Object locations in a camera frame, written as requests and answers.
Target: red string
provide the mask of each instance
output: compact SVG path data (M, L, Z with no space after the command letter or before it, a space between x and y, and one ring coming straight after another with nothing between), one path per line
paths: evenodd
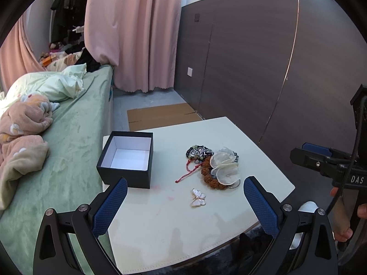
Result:
M203 163L201 162L200 164L196 165L195 168L193 170L189 169L189 164L190 164L191 160L189 159L186 163L186 170L188 171L188 173L186 175L183 175L181 178L179 178L178 180L176 180L175 182L178 183L180 182L183 178L187 177L188 175L192 174L197 168L199 168L200 166L203 165Z

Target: cardboard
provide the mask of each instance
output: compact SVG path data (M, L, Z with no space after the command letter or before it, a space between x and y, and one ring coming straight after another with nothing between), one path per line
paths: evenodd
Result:
M130 131L159 128L202 120L195 110L187 103L128 110L127 117Z

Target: floor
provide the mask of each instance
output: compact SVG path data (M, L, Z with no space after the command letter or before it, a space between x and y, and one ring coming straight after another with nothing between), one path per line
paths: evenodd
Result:
M128 110L177 103L185 103L185 100L174 89L155 89L148 93L113 89L113 130L129 131Z

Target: open box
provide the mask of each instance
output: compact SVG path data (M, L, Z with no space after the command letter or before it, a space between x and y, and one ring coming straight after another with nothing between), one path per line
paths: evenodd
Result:
M150 188L153 133L113 131L103 148L97 170L105 184L124 177L129 187Z

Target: white butterfly brooch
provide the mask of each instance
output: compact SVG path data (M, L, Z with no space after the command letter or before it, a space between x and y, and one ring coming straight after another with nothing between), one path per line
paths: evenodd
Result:
M206 204L206 201L205 201L206 195L203 194L201 191L193 188L192 194L194 196L194 201L191 203L192 207L204 206Z

